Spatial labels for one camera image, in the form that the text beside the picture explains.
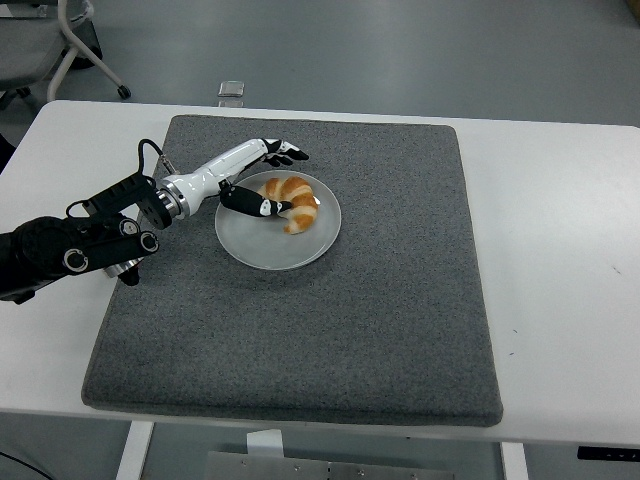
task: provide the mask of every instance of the screw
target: screw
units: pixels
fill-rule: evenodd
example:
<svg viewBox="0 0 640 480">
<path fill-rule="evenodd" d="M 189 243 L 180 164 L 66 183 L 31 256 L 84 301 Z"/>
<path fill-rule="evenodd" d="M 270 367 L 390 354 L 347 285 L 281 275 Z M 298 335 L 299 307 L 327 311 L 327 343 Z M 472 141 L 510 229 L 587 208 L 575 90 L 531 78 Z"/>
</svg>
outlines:
<svg viewBox="0 0 640 480">
<path fill-rule="evenodd" d="M 120 232 L 124 235 L 135 235 L 138 233 L 138 225 L 133 220 L 123 220 L 120 222 Z"/>
</svg>

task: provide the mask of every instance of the frosted glass plate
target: frosted glass plate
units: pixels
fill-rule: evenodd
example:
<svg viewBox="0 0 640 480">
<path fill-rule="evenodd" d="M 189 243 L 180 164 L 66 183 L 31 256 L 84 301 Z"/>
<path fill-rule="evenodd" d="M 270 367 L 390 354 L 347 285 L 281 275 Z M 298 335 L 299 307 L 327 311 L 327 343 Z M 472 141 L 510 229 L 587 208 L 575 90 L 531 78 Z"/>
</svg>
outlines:
<svg viewBox="0 0 640 480">
<path fill-rule="evenodd" d="M 289 270 L 313 262 L 333 245 L 342 216 L 338 200 L 324 183 L 304 173 L 271 170 L 245 178 L 237 185 L 257 191 L 270 178 L 291 176 L 304 178 L 311 185 L 319 207 L 316 221 L 307 231 L 289 235 L 283 231 L 287 224 L 284 218 L 250 217 L 219 205 L 216 233 L 232 257 L 263 270 Z"/>
</svg>

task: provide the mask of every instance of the white table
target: white table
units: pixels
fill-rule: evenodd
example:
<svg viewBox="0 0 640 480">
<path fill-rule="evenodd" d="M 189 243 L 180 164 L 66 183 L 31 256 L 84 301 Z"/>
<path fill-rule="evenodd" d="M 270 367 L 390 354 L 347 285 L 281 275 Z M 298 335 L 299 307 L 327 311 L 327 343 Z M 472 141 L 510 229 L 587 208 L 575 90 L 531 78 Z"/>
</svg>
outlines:
<svg viewBox="0 0 640 480">
<path fill-rule="evenodd" d="M 70 203 L 129 175 L 137 165 L 138 141 L 146 137 L 161 145 L 171 118 L 179 114 L 456 129 L 504 418 L 486 429 L 345 428 L 640 446 L 638 129 L 57 101 L 40 112 L 0 175 L 0 231 L 41 215 L 63 217 Z M 155 155 L 149 152 L 147 159 L 145 173 L 151 174 Z M 0 410 L 237 424 L 98 411 L 82 404 L 85 370 L 114 286 L 115 280 L 98 271 L 60 280 L 21 306 L 0 304 Z"/>
</svg>

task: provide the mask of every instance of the chair wheel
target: chair wheel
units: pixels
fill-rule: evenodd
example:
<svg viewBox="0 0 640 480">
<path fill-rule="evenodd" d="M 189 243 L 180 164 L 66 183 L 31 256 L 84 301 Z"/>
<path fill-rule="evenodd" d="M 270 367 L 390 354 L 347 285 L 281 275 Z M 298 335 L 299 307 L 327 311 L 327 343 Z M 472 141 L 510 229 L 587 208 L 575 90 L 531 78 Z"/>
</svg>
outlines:
<svg viewBox="0 0 640 480">
<path fill-rule="evenodd" d="M 20 98 L 26 98 L 31 95 L 31 89 L 29 87 L 16 88 L 16 92 L 18 92 Z"/>
<path fill-rule="evenodd" d="M 120 98 L 122 99 L 127 99 L 131 96 L 131 90 L 124 85 L 120 85 L 118 87 L 118 95 L 120 95 Z"/>
</svg>

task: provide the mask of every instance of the chair leg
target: chair leg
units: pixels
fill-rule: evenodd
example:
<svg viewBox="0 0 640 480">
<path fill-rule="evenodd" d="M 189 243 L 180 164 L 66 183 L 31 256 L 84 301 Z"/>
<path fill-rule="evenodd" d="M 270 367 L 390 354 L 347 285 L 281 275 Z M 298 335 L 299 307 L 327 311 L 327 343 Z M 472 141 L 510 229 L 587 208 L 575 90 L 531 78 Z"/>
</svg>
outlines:
<svg viewBox="0 0 640 480">
<path fill-rule="evenodd" d="M 60 29 L 62 30 L 62 33 L 64 33 L 64 36 L 67 37 L 69 42 L 71 42 L 71 45 L 75 46 L 80 52 L 82 52 L 85 57 L 91 60 L 96 67 L 102 70 L 102 73 L 109 77 L 109 79 L 118 86 L 118 90 L 120 91 L 121 87 L 124 87 L 124 82 L 120 80 L 120 78 L 115 73 L 113 73 L 111 69 L 107 67 L 105 63 L 100 60 L 97 55 L 93 53 L 91 49 L 77 37 L 75 33 L 71 31 L 71 28 L 67 23 L 66 15 L 67 0 L 58 0 L 58 23 L 60 23 Z"/>
<path fill-rule="evenodd" d="M 58 70 L 56 70 L 56 73 L 49 82 L 49 87 L 47 88 L 47 102 L 53 102 L 56 99 L 58 87 L 60 86 L 60 83 L 62 83 L 64 76 L 69 71 L 69 67 L 76 58 L 76 55 L 78 55 L 78 48 L 76 46 L 72 46 L 62 59 L 62 62 L 60 62 L 60 66 L 58 67 Z"/>
</svg>

